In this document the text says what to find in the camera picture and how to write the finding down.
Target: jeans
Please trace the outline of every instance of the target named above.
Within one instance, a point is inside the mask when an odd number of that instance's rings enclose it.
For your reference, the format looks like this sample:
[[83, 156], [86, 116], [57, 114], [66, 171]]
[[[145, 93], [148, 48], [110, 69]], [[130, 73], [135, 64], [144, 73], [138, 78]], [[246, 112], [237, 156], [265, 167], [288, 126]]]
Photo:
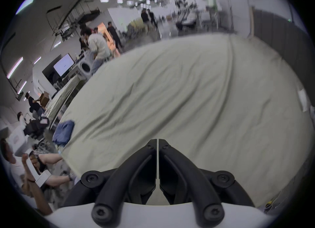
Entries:
[[39, 117], [41, 117], [42, 114], [44, 114], [44, 112], [45, 112], [44, 108], [41, 107], [41, 108], [38, 109], [37, 114], [38, 114]]

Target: pants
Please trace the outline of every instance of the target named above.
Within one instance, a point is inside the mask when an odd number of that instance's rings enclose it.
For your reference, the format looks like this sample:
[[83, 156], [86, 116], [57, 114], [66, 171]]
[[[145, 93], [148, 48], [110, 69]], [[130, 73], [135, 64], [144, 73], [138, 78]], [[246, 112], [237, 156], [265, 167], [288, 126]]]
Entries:
[[150, 30], [151, 28], [153, 28], [153, 26], [152, 26], [152, 24], [151, 24], [150, 21], [144, 22], [144, 25], [146, 26], [146, 33], [148, 33], [149, 30]]
[[121, 45], [121, 41], [118, 37], [114, 38], [114, 41], [116, 43], [116, 48], [118, 49], [118, 44], [120, 45], [120, 47], [122, 48], [123, 46]]
[[156, 28], [158, 28], [158, 24], [155, 22], [155, 19], [151, 19], [152, 25], [154, 24]]
[[38, 115], [39, 117], [41, 117], [42, 114], [44, 114], [44, 112], [45, 112], [44, 108], [41, 107], [41, 108], [38, 109], [37, 115]]

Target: man in white shirt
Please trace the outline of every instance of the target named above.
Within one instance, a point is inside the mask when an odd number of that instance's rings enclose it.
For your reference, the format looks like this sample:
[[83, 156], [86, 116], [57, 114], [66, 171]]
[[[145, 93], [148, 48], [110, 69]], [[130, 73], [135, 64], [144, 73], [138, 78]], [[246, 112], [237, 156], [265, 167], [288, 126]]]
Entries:
[[88, 41], [89, 48], [93, 55], [92, 74], [94, 74], [98, 68], [107, 60], [111, 55], [107, 42], [104, 37], [98, 33], [92, 33], [90, 28], [86, 28], [82, 31], [83, 37]]

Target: person in black clothing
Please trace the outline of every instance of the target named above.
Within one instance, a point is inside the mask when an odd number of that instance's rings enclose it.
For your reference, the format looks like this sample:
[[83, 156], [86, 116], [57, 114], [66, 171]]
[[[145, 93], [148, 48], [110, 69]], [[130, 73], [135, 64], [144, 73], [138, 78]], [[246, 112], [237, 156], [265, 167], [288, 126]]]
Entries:
[[25, 97], [26, 97], [26, 99], [28, 100], [28, 103], [29, 103], [30, 107], [31, 107], [35, 112], [37, 112], [37, 114], [38, 114], [39, 116], [41, 116], [41, 115], [45, 112], [44, 108], [42, 108], [42, 107], [40, 106], [40, 104], [37, 103], [37, 102], [39, 101], [39, 99], [34, 100], [34, 98], [32, 98], [32, 97], [29, 95], [28, 92], [26, 92]]
[[145, 8], [142, 9], [141, 18], [143, 20], [144, 25], [146, 26], [146, 33], [149, 33], [150, 28], [152, 28], [152, 25], [150, 23], [150, 20], [149, 20], [149, 17]]
[[113, 40], [114, 40], [115, 43], [116, 43], [116, 48], [118, 49], [118, 51], [119, 51], [118, 44], [120, 45], [121, 48], [123, 48], [123, 46], [121, 45], [119, 36], [118, 36], [118, 34], [117, 34], [117, 32], [116, 32], [116, 29], [113, 27], [111, 21], [108, 22], [107, 31], [108, 31], [108, 32], [111, 34], [111, 36], [113, 37]]
[[152, 12], [150, 11], [150, 9], [148, 9], [148, 13], [149, 13], [149, 16], [150, 16], [150, 18], [151, 18], [151, 23], [152, 23], [152, 25], [154, 24], [155, 27], [156, 27], [156, 29], [157, 29], [157, 28], [158, 28], [158, 25], [157, 25], [157, 23], [155, 22], [154, 13], [152, 13]]

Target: screen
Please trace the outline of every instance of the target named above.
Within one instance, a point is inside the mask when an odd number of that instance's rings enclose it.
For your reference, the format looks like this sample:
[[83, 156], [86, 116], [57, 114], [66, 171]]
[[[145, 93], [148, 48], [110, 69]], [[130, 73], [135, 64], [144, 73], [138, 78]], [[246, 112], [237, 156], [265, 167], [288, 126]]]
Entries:
[[53, 66], [53, 68], [60, 76], [62, 76], [73, 64], [74, 62], [71, 59], [70, 55], [66, 54]]

